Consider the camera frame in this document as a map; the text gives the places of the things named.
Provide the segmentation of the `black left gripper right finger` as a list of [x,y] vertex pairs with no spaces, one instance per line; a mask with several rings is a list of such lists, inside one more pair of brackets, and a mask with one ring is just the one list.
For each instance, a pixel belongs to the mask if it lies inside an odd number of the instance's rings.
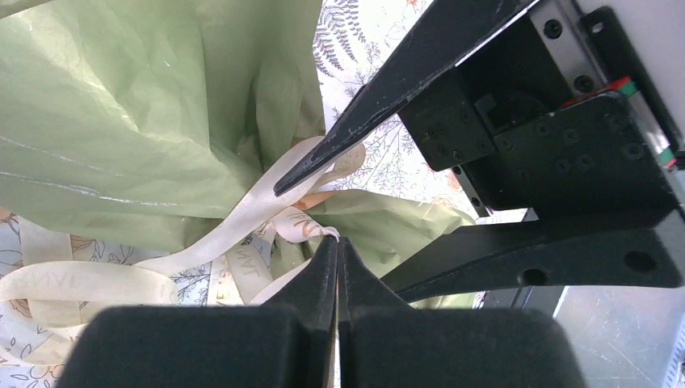
[[415,309],[338,245],[345,387],[583,387],[561,326],[534,310]]

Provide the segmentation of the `olive green wrapping paper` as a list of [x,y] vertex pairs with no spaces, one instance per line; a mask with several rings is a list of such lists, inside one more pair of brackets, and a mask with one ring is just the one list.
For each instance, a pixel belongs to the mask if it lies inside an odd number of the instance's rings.
[[332,125],[426,1],[51,1],[1,19],[1,205],[179,251]]

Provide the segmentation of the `cream ribbon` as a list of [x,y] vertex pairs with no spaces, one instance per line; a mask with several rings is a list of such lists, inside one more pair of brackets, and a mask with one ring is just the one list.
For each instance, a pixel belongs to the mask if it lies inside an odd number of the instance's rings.
[[3,302],[26,300],[37,325],[49,338],[28,355],[2,351],[4,366],[58,365],[97,313],[113,306],[170,305],[177,300],[176,273],[224,258],[241,299],[261,305],[299,273],[299,268],[273,278],[257,249],[243,244],[250,234],[289,243],[312,238],[339,238],[339,232],[314,221],[308,209],[331,197],[324,186],[357,171],[366,150],[356,145],[334,164],[290,192],[276,196],[276,181],[319,142],[305,139],[288,150],[263,174],[230,214],[188,248],[132,265],[76,260],[70,236],[47,230],[28,220],[20,222],[22,266],[1,279]]

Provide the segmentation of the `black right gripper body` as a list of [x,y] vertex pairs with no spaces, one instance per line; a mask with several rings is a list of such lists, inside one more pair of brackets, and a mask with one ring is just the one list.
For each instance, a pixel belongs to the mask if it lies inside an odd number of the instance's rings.
[[479,217],[676,209],[684,4],[535,1],[403,108]]

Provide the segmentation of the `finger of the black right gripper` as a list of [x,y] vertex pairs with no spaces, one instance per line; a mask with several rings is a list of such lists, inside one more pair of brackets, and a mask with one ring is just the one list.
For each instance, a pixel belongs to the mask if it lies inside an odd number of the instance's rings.
[[534,5],[519,0],[433,1],[324,139],[275,184],[274,193],[281,196],[325,170]]
[[655,210],[463,226],[382,281],[406,302],[526,286],[678,288],[684,220]]

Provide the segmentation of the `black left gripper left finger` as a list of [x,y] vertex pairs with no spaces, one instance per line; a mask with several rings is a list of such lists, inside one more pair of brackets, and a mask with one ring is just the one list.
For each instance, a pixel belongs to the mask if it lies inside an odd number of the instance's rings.
[[338,242],[260,306],[117,307],[83,332],[60,387],[329,387]]

